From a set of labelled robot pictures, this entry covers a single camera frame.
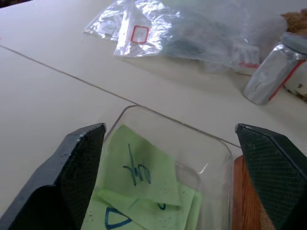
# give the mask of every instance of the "white table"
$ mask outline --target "white table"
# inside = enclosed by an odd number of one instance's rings
[[[205,74],[186,60],[116,58],[115,43],[82,33],[108,4],[40,0],[3,9],[0,45],[235,145],[236,123],[247,123],[285,134],[307,152],[307,106],[288,92],[257,106],[240,93],[246,77]],[[278,6],[286,11],[285,2]],[[298,0],[289,10],[303,6]]]
[[[0,10],[0,216],[66,134],[110,127],[131,104],[233,145],[236,123],[266,127],[307,152],[307,107],[286,91],[257,106],[240,93],[246,77],[205,74],[186,60],[113,57],[114,43],[82,33],[108,4],[39,0]]]

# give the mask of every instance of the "plastic bag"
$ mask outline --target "plastic bag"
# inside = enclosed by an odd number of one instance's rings
[[[124,2],[125,0],[115,0],[86,26],[84,32],[117,41],[126,6]]]
[[[216,0],[200,4],[199,9],[214,21],[239,30],[248,45],[259,49],[260,63],[268,56],[280,36],[287,30],[287,22],[257,1],[229,3]]]
[[[233,66],[234,43],[246,44],[239,30],[211,20],[192,6],[137,0],[124,13],[114,54],[167,55]]]

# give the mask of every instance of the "wooden surface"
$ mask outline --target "wooden surface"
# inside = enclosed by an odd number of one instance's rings
[[[235,160],[233,199],[232,229],[264,230],[261,229],[260,219],[262,205],[251,183],[243,156]]]

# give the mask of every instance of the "sticky note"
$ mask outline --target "sticky note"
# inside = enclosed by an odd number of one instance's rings
[[[134,199],[180,206],[174,160],[122,124],[102,153],[100,187]]]
[[[95,194],[91,197],[81,230],[145,230]]]
[[[178,183],[182,206],[123,196],[106,189],[97,195],[147,230],[185,230],[195,190]]]
[[[201,209],[201,201],[202,201],[201,193],[195,192],[185,230],[196,229],[198,216]]]

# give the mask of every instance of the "white label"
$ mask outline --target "white label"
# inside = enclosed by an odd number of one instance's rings
[[[147,41],[149,28],[136,25],[133,29],[131,41],[135,43],[145,43]]]
[[[98,29],[96,30],[99,34],[108,34],[112,35],[115,31],[114,26],[110,25],[109,23],[100,23]]]

